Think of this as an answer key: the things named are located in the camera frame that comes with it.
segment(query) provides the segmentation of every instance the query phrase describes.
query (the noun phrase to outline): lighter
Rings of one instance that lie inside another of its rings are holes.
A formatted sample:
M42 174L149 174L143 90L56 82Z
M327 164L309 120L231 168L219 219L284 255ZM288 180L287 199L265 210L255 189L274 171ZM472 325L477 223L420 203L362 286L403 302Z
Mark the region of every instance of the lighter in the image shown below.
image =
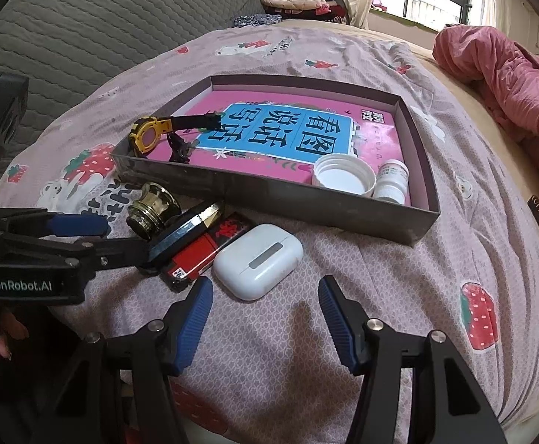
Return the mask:
M170 259L208 230L222 215L224 202L202 202L177 217L149 244L148 261L140 268L158 273Z
M161 270L161 278L175 292L181 292L214 261L221 249L250 231L254 224L235 212L217 221L208 231L181 250Z

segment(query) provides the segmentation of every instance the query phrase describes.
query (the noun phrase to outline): gray box tray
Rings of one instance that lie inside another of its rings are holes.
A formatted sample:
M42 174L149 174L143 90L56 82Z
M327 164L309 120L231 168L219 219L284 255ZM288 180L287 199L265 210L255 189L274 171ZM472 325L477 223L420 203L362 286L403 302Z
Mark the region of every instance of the gray box tray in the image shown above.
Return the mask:
M170 192L227 203L318 225L413 245L440 214L438 194L419 131L401 97L358 85L283 75L214 75L196 83L154 113L184 115L213 89L289 93L365 105L393 114L405 164L412 206L381 202L312 185L135 157L127 139L112 155L121 177L142 184L158 182Z

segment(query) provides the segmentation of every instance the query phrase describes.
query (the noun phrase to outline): airpods case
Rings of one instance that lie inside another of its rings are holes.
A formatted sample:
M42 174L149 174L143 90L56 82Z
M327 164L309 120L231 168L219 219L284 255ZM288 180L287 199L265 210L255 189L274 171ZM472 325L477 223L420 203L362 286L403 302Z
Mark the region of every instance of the airpods case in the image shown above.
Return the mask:
M263 223L218 252L214 273L244 301L254 301L297 268L303 246L279 226Z

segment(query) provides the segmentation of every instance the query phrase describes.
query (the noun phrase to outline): red lighter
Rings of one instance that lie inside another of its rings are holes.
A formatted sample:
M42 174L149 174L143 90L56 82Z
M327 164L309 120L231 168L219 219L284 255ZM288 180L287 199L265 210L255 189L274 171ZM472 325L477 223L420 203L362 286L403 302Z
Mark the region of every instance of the red lighter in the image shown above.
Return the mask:
M181 250L161 270L161 278L175 292L185 290L206 269L221 249L250 231L254 224L234 212L211 226L200 238Z

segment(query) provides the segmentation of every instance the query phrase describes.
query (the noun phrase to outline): pink bedsheet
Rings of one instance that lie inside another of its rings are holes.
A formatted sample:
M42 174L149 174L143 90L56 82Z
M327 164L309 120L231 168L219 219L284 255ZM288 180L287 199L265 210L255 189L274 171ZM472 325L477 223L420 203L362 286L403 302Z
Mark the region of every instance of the pink bedsheet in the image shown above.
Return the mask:
M259 41L268 44L259 50ZM294 234L304 258L247 304L208 271L214 305L193 364L173 379L180 411L242 443L344 442L362 384L339 363L319 306L317 283L332 274L346 296L397 331L443 330L504 427L529 417L539 395L539 232L501 160L405 45L275 25L209 33L118 75L55 120L2 177L0 206L99 213L111 237L129 237L127 207L140 192L120 181L113 145L136 118L223 73L323 78L401 96L428 153L441 214L408 247L238 209ZM98 272L85 296L53 312L80 336L113 337L164 315L184 293L126 268ZM411 389L404 373L395 444L407 442Z
M434 42L434 58L471 83L494 120L539 169L539 57L491 26L453 26Z

